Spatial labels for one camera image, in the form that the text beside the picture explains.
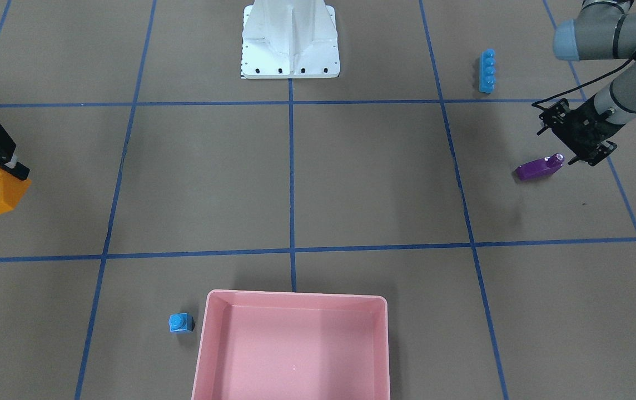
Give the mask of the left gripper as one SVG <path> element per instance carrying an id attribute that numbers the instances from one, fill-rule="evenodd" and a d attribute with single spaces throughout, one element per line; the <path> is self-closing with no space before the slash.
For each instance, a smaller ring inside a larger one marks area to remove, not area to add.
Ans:
<path id="1" fill-rule="evenodd" d="M 543 124 L 538 135 L 548 129 L 552 131 L 574 154 L 567 165 L 584 162 L 595 166 L 618 148 L 610 138 L 619 131 L 619 126 L 608 122 L 615 114 L 614 107 L 605 107 L 600 112 L 592 99 L 577 109 L 570 109 L 567 99 L 560 99 L 551 107 L 538 107 L 541 109 L 539 119 Z"/>

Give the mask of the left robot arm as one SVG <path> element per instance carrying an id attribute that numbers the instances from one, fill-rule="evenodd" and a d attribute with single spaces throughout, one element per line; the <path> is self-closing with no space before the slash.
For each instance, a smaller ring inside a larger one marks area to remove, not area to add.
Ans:
<path id="1" fill-rule="evenodd" d="M 584 1 L 577 18 L 557 26 L 553 52 L 562 61 L 621 60 L 603 74 L 612 81 L 578 107 L 565 93 L 540 99 L 543 130 L 552 133 L 572 153 L 570 164 L 595 166 L 617 148 L 612 137 L 636 119 L 636 13 L 631 1 Z"/>

